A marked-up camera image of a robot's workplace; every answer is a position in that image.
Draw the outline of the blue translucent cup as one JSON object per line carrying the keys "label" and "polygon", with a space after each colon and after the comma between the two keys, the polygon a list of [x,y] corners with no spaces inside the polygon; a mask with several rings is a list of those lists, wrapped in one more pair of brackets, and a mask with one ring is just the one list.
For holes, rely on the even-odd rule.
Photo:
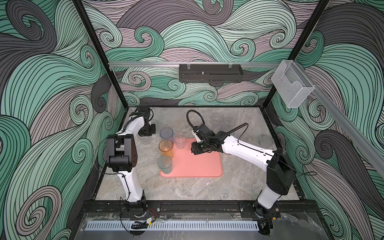
{"label": "blue translucent cup", "polygon": [[166,127],[160,130],[160,137],[164,140],[171,140],[174,139],[174,131],[172,128]]}

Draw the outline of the orange translucent cup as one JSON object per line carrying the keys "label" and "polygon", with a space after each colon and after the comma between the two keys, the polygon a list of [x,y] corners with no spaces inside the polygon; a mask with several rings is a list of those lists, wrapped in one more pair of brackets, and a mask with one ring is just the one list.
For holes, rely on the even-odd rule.
{"label": "orange translucent cup", "polygon": [[162,156],[169,156],[170,158],[174,157],[174,144],[169,139],[160,141],[159,150],[161,151]]}

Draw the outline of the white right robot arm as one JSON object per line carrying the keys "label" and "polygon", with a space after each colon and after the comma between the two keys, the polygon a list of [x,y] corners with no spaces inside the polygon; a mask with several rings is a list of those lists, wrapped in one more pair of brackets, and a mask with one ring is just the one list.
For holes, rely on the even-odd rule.
{"label": "white right robot arm", "polygon": [[187,111],[186,118],[196,139],[191,145],[192,154],[197,156],[217,152],[233,155],[266,172],[266,186],[254,203],[255,214],[259,218],[268,220],[279,218],[280,213],[276,203],[280,197],[289,193],[293,182],[299,177],[317,175],[314,171],[296,170],[288,154],[281,148],[264,149],[241,141],[232,135],[242,128],[247,129],[249,126],[247,123],[228,132],[215,133],[206,126],[203,116],[198,111]]}

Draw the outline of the green translucent cup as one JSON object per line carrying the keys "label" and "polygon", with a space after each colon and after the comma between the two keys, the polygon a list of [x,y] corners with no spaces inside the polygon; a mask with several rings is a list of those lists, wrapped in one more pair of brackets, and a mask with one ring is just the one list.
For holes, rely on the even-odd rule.
{"label": "green translucent cup", "polygon": [[172,158],[167,155],[161,156],[158,159],[158,167],[160,168],[160,171],[163,174],[166,174],[166,175],[170,174],[173,169]]}

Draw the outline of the clear faceted glass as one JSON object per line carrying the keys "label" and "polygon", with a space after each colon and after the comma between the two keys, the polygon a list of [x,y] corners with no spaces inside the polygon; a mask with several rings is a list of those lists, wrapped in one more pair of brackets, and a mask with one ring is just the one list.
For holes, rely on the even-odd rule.
{"label": "clear faceted glass", "polygon": [[174,144],[178,149],[184,149],[187,144],[187,138],[185,134],[179,133],[174,136]]}

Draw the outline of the pink plastic tray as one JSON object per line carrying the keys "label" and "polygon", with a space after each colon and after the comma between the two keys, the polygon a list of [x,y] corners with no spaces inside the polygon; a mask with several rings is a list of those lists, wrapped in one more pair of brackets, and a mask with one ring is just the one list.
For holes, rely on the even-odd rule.
{"label": "pink plastic tray", "polygon": [[194,155],[191,152],[195,139],[187,139],[183,149],[173,147],[172,171],[163,178],[219,178],[223,175],[221,154],[218,152]]}

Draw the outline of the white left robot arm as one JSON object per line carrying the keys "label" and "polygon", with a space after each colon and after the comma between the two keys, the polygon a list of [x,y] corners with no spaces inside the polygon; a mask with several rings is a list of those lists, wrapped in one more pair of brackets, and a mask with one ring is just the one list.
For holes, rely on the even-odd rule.
{"label": "white left robot arm", "polygon": [[126,195],[124,206],[130,211],[147,211],[145,192],[135,169],[138,162],[136,138],[156,133],[156,125],[151,123],[153,115],[150,107],[137,107],[122,130],[106,139],[106,165],[119,176]]}

